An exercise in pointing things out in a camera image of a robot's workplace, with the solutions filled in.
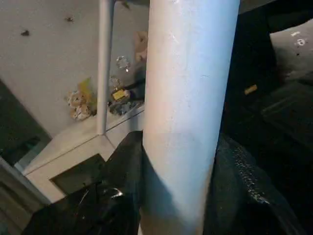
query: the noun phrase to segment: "white furniture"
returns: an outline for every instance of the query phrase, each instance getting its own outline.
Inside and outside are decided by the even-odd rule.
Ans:
[[[51,203],[62,199],[65,193],[51,179],[96,154],[108,160],[129,132],[142,130],[143,110],[139,107],[122,117],[108,114],[107,136],[97,134],[96,117],[75,123],[59,133],[22,174]]]
[[[38,197],[42,203],[47,203],[47,198],[45,198],[36,187],[34,187],[16,168],[11,167],[0,155],[0,167],[11,174],[13,178],[18,180],[23,184],[30,192]]]

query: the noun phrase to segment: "white shelf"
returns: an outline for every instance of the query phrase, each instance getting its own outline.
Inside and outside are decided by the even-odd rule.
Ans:
[[[82,163],[95,154],[107,161],[114,148],[105,136],[97,136],[70,152],[54,159],[26,175],[27,179],[51,202],[65,197],[65,194],[51,181],[55,176]]]
[[[112,130],[114,127],[143,111],[144,106],[141,106],[129,111],[121,117],[108,113],[107,131]],[[34,170],[96,138],[97,136],[96,116],[89,117],[82,122],[77,122],[71,125],[61,133],[57,134],[55,138],[53,138],[53,140],[44,148],[44,150],[31,161],[22,174],[27,175],[33,172]]]

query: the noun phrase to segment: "plush toy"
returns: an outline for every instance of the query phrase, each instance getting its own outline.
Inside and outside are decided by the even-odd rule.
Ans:
[[[70,116],[74,120],[84,120],[91,114],[84,93],[81,91],[70,92],[67,96],[67,104],[71,108]]]
[[[139,31],[134,35],[136,62],[147,60],[148,32]]]

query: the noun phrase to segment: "textured black fabric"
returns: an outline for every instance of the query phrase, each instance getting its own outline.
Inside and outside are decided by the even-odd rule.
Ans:
[[[307,233],[313,234],[313,182],[308,180],[313,177],[313,153],[265,122],[260,114],[244,108],[234,112],[224,114],[223,132],[252,154],[288,200]]]
[[[203,234],[305,235],[284,196],[255,159],[221,135]]]

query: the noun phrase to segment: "white metal pole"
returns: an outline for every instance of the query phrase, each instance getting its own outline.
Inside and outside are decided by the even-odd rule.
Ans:
[[[151,0],[144,235],[202,234],[239,0]]]
[[[100,0],[99,8],[97,134],[104,135],[107,127],[114,0]]]

